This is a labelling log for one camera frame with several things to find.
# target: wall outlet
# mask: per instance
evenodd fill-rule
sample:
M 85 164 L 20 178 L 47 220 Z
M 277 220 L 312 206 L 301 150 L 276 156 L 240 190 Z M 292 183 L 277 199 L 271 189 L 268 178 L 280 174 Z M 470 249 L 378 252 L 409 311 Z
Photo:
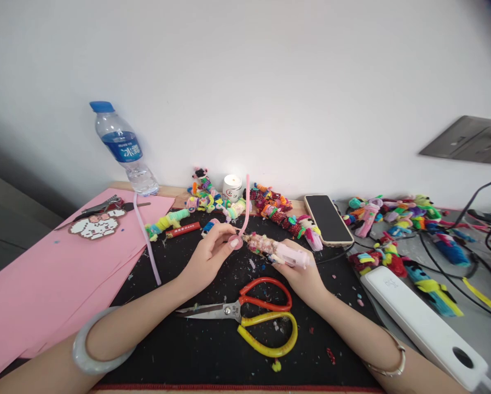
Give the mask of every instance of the wall outlet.
M 463 116 L 426 146 L 420 154 L 491 163 L 491 119 Z

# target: phone screen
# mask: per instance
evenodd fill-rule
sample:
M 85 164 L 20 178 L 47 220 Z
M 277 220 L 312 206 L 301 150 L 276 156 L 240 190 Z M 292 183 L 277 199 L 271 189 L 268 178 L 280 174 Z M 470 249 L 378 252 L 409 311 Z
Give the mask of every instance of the phone screen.
M 352 242 L 351 233 L 327 195 L 305 196 L 322 238 L 328 242 Z

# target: water bottle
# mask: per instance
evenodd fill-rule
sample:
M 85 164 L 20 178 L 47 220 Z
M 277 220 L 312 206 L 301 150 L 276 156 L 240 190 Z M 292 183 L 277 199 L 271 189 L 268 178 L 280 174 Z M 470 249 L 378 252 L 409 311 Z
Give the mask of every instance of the water bottle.
M 142 196 L 156 194 L 159 190 L 158 182 L 142 159 L 143 153 L 132 127 L 108 101 L 92 101 L 90 106 L 97 114 L 97 135 L 125 168 L 134 191 Z

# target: power strip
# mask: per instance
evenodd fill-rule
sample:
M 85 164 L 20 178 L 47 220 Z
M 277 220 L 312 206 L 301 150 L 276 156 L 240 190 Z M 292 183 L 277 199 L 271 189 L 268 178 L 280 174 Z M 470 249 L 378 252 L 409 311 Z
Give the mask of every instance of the power strip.
M 361 282 L 424 356 L 468 391 L 485 378 L 486 361 L 387 267 Z

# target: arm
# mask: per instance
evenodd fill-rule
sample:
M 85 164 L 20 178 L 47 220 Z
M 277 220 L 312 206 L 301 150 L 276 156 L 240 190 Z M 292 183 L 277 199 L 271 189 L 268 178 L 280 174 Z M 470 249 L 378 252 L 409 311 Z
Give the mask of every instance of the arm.
M 291 240 L 283 242 L 295 249 L 302 248 Z M 371 320 L 347 306 L 324 286 L 318 268 L 312 260 L 307 269 L 274 264 L 289 281 L 292 289 L 342 337 L 347 345 L 365 362 L 387 371 L 397 369 L 400 352 L 391 336 Z M 388 378 L 369 370 L 388 393 L 466 393 L 467 391 L 443 371 L 415 352 L 406 348 L 406 367 L 400 376 Z
M 99 320 L 86 339 L 89 356 L 100 361 L 117 358 L 136 346 L 170 312 L 207 287 L 236 246 L 226 243 L 232 234 L 236 230 L 230 224 L 216 224 L 176 279 Z M 74 338 L 70 336 L 3 377 L 0 393 L 88 392 L 103 375 L 86 375 L 74 364 Z

